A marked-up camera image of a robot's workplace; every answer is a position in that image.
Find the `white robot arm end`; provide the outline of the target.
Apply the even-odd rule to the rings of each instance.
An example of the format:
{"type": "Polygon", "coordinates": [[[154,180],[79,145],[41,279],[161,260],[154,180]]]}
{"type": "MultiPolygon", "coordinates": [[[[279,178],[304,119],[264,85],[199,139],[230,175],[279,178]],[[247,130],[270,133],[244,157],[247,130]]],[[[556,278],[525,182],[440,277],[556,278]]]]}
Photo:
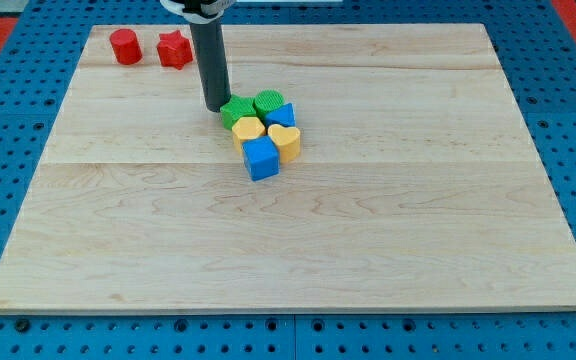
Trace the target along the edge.
{"type": "Polygon", "coordinates": [[[160,0],[167,11],[197,24],[221,17],[235,3],[236,0],[160,0]]]}

